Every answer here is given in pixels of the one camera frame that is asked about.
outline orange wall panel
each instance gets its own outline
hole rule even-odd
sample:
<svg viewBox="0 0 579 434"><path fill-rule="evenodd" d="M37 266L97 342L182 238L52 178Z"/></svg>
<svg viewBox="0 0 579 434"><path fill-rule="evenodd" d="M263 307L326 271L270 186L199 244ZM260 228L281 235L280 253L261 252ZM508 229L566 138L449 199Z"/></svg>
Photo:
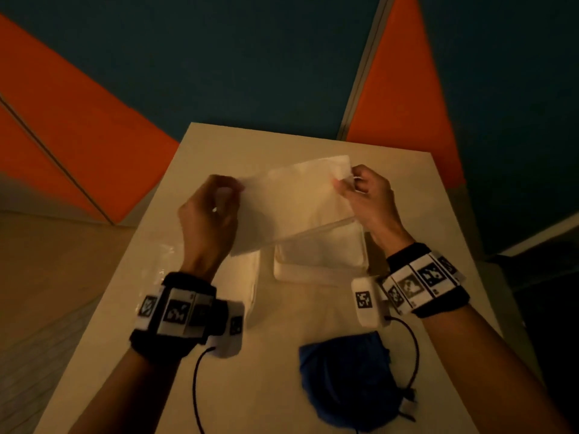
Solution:
<svg viewBox="0 0 579 434"><path fill-rule="evenodd" d="M464 175L418 0L395 0L349 142L431 152L447 188Z"/></svg>
<svg viewBox="0 0 579 434"><path fill-rule="evenodd" d="M105 218L40 150L14 118L0 106L0 173L55 200L78 207L92 218Z"/></svg>
<svg viewBox="0 0 579 434"><path fill-rule="evenodd" d="M178 143L0 15L0 94L97 204L121 221Z"/></svg>

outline dark teal wall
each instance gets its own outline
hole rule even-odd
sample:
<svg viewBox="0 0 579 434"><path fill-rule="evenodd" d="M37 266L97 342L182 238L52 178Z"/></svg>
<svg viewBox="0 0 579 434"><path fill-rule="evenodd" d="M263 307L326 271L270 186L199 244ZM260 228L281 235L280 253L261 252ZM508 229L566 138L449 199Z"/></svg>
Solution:
<svg viewBox="0 0 579 434"><path fill-rule="evenodd" d="M579 0L420 0L488 253L579 211Z"/></svg>
<svg viewBox="0 0 579 434"><path fill-rule="evenodd" d="M0 12L177 140L191 121L335 138L377 5L0 0Z"/></svg>

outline hand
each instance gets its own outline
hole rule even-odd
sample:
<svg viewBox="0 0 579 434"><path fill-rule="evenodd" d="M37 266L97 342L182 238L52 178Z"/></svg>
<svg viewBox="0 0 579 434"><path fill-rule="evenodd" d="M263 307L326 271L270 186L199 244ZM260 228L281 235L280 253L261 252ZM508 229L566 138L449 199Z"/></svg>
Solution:
<svg viewBox="0 0 579 434"><path fill-rule="evenodd" d="M352 167L352 174L356 177L353 187L344 180L334 179L334 188L350 201L356 218L386 256L414 243L402 226L390 182L363 164Z"/></svg>
<svg viewBox="0 0 579 434"><path fill-rule="evenodd" d="M233 246L239 194L243 189L235 178L209 175L193 196L179 207L184 242L181 271L211 283Z"/></svg>

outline tabletop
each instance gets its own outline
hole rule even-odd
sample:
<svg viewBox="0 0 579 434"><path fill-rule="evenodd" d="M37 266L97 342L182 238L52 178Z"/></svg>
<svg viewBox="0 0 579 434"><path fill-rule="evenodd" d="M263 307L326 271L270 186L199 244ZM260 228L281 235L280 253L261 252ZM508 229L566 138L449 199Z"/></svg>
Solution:
<svg viewBox="0 0 579 434"><path fill-rule="evenodd" d="M64 372L36 434L64 433L101 387L128 349L135 308L146 274L162 249L175 252L182 238L177 208L209 174L248 176L271 168L336 155L366 164L386 176L402 221L416 240L443 253L466 277L472 305L498 330L476 267L452 211L430 153L361 145L192 123L159 184L125 255ZM235 266L228 266L235 278ZM273 278L273 250L261 253L255 303L245 324L242 350L228 359L205 357L198 378L199 413L208 433L333 433L308 402L299 375L298 348L341 335L368 332L360 326L350 289L289 284ZM227 292L217 286L218 297ZM415 382L416 423L397 418L376 432L476 432L459 395L419 319L404 316L420 345ZM391 350L391 369L402 385L412 373L414 347L406 329L392 323L379 329ZM181 363L161 417L158 433L197 432L191 388L193 368L205 348L196 347Z"/></svg>

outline person's left hand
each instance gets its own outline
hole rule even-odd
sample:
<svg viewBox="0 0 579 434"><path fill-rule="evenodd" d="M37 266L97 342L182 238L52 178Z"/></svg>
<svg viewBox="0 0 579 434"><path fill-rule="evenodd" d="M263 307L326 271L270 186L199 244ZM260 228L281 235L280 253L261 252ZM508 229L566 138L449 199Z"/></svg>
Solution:
<svg viewBox="0 0 579 434"><path fill-rule="evenodd" d="M217 189L223 187L230 190L217 207ZM182 272L211 283L233 246L239 194L243 189L235 178L209 175L206 182L179 208L184 242Z"/></svg>

